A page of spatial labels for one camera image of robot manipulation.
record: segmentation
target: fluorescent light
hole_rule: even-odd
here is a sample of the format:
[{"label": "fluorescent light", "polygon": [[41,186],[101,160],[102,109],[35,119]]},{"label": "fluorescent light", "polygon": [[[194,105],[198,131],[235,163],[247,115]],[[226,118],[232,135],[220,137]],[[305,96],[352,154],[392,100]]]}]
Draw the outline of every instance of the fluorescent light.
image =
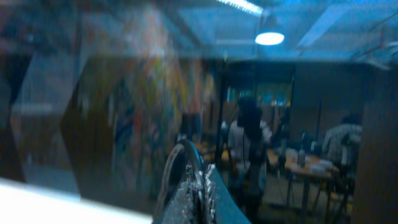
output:
[{"label": "fluorescent light", "polygon": [[261,16],[261,14],[264,10],[260,6],[257,6],[253,3],[250,3],[245,0],[217,0],[217,1],[227,4],[227,5],[230,5],[230,6],[233,6],[233,7],[240,9],[244,12],[255,14],[257,16]]},{"label": "fluorescent light", "polygon": [[284,41],[285,36],[280,33],[266,32],[256,37],[256,43],[260,45],[277,45]]},{"label": "fluorescent light", "polygon": [[152,223],[152,217],[0,179],[0,223]]}]

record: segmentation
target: table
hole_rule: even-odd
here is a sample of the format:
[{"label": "table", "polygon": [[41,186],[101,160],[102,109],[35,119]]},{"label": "table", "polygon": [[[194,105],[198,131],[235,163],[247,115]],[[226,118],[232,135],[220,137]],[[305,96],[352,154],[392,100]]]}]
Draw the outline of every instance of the table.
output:
[{"label": "table", "polygon": [[[275,165],[278,163],[279,156],[272,149],[267,150],[267,155],[271,165]],[[299,167],[297,165],[297,160],[294,157],[289,156],[288,153],[286,155],[286,163],[285,163],[285,169],[288,169],[290,171],[289,184],[287,187],[287,207],[289,207],[289,197],[292,188],[293,175],[299,176],[304,180],[302,213],[300,216],[299,223],[304,223],[305,217],[307,216],[308,198],[310,195],[310,180],[329,181],[331,180],[334,174],[339,172],[339,169],[335,166],[333,166],[330,170],[326,171],[325,173],[313,172],[310,169],[310,166],[318,164],[321,159],[317,156],[308,155],[308,154],[306,154],[306,157],[309,158],[309,161],[306,161],[305,167],[303,168]]]}]

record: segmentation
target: person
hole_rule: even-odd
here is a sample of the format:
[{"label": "person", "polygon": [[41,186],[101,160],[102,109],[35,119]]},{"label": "person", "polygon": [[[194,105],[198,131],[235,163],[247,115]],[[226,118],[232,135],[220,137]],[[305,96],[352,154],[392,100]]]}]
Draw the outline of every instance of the person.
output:
[{"label": "person", "polygon": [[353,147],[347,147],[344,144],[344,138],[347,138],[348,135],[360,139],[362,135],[360,116],[350,114],[343,118],[340,125],[326,132],[322,144],[322,157],[332,161],[338,167],[341,165],[350,166],[354,162],[356,153],[350,150]]},{"label": "person", "polygon": [[[239,113],[243,110],[250,111],[256,108],[256,103],[250,98],[241,98],[238,103]],[[260,121],[262,129],[262,142],[269,144],[271,142],[272,132],[265,121]],[[228,152],[231,165],[231,171],[228,177],[228,188],[231,195],[235,198],[236,205],[242,207],[244,204],[243,185],[247,178],[248,169],[250,167],[249,150],[251,140],[247,137],[244,128],[238,126],[238,120],[235,119],[228,133]],[[263,195],[266,186],[266,168],[262,165],[259,175],[260,195]]]}]

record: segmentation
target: person in white shirt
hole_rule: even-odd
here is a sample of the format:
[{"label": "person in white shirt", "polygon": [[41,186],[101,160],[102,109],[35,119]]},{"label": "person in white shirt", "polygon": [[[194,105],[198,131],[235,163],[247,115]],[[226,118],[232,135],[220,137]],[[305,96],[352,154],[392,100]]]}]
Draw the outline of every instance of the person in white shirt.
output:
[{"label": "person in white shirt", "polygon": [[[262,146],[264,143],[271,143],[272,132],[270,131],[265,121],[260,122],[260,128],[262,129]],[[228,177],[228,188],[232,196],[235,197],[237,206],[243,205],[243,183],[246,178],[246,174],[250,168],[249,161],[249,150],[251,147],[251,140],[244,135],[244,128],[238,126],[238,121],[234,120],[229,128],[228,133],[228,150],[231,159],[231,172]],[[259,188],[261,195],[264,193],[266,186],[266,167],[263,164],[260,169],[259,175]]]}]

